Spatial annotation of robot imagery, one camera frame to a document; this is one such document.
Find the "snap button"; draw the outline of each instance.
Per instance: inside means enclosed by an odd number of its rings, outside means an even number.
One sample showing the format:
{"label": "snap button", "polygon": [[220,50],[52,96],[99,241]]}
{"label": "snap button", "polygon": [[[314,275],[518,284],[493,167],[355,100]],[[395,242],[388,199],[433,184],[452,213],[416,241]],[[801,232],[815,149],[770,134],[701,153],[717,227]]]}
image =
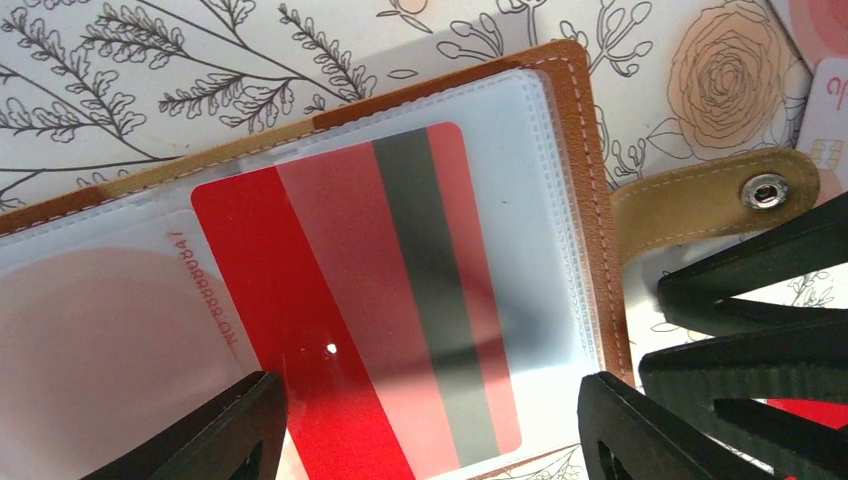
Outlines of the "snap button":
{"label": "snap button", "polygon": [[754,210],[770,210],[786,201],[789,184],[774,173],[751,178],[742,187],[742,201]]}

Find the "white patterned surface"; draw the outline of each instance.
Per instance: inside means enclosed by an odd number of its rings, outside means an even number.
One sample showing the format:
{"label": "white patterned surface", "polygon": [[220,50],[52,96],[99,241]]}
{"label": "white patterned surface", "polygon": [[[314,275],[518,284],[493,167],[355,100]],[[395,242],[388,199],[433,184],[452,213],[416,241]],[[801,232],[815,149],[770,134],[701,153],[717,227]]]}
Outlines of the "white patterned surface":
{"label": "white patterned surface", "polygon": [[[0,210],[562,37],[589,52],[612,188],[791,145],[810,81],[767,5],[745,0],[3,0],[0,19]],[[698,338],[647,286],[738,240],[625,271],[634,364]],[[767,298],[822,306],[840,278]],[[582,479],[581,463],[575,447],[498,478]]]}

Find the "pink card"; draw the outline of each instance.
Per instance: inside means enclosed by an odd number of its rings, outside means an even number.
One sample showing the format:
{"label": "pink card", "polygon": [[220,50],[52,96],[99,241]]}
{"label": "pink card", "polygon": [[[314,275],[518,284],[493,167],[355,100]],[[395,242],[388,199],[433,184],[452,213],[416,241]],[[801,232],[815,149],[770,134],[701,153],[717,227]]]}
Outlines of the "pink card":
{"label": "pink card", "polygon": [[825,58],[848,58],[848,2],[771,0],[811,70]]}

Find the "white card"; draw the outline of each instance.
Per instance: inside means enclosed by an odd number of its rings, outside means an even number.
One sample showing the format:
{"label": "white card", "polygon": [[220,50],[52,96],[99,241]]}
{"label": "white card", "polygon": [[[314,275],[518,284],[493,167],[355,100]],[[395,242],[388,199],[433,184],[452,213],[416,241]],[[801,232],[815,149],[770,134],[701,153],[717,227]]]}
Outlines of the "white card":
{"label": "white card", "polygon": [[848,59],[819,63],[797,149],[810,155],[822,180],[819,202],[848,186]]}
{"label": "white card", "polygon": [[46,238],[0,262],[30,260],[0,269],[0,478],[80,478],[240,380],[237,350],[252,354],[193,212],[50,253]]}

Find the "tan leather tab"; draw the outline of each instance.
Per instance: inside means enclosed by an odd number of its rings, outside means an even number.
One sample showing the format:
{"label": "tan leather tab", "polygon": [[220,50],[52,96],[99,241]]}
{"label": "tan leather tab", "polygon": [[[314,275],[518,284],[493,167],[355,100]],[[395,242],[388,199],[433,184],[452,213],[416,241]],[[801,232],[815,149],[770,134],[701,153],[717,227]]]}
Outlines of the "tan leather tab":
{"label": "tan leather tab", "polygon": [[[754,210],[742,202],[742,187],[766,173],[786,179],[787,200],[771,210]],[[785,148],[644,178],[612,195],[621,265],[656,248],[775,227],[812,208],[818,194],[815,165],[803,153]]]}

